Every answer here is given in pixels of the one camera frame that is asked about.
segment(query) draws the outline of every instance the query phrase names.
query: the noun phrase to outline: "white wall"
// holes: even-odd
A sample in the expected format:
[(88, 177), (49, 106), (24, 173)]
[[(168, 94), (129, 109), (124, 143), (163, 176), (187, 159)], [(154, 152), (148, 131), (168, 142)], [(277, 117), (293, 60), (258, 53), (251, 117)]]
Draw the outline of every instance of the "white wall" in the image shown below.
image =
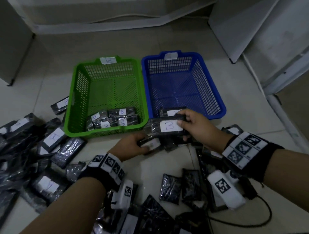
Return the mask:
[(309, 46), (309, 1), (280, 0), (245, 55), (262, 83)]
[(87, 23), (116, 15), (165, 15), (192, 0), (8, 0), (34, 24)]

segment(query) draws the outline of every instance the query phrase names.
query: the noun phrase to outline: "tiled floor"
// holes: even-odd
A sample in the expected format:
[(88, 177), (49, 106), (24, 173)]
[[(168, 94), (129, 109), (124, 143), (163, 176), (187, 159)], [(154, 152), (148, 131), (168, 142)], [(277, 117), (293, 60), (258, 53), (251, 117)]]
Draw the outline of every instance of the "tiled floor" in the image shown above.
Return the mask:
[[(170, 50), (194, 51), (203, 56), (227, 108), (226, 116), (213, 121), (217, 127), (237, 123), (246, 131), (260, 134), (288, 149), (299, 150), (259, 92), (243, 62), (230, 63), (204, 20), (181, 19), (156, 28), (37, 36), (14, 86), (0, 86), (0, 109), (6, 110), (1, 113), (0, 125), (32, 111), (46, 121), (54, 118), (50, 105), (68, 95), (73, 66), (81, 61), (111, 55), (141, 59)], [(122, 136), (91, 139), (73, 162), (88, 161), (95, 154), (106, 152)], [(192, 150), (184, 146), (170, 153), (138, 156), (125, 162), (125, 170), (127, 177), (140, 185), (137, 199), (141, 203), (148, 194), (158, 198), (163, 173), (180, 176), (182, 168), (197, 168), (196, 163)], [(238, 229), (212, 222), (214, 232), (288, 233), (309, 230), (305, 221), (309, 214), (270, 189), (258, 189), (274, 210), (269, 226)], [(189, 210), (183, 204), (160, 203), (173, 217)], [(36, 216), (33, 209), (19, 198), (0, 232), (16, 234)], [(228, 221), (257, 223), (267, 217), (267, 210), (260, 201), (253, 200), (238, 211), (220, 212), (214, 216)]]

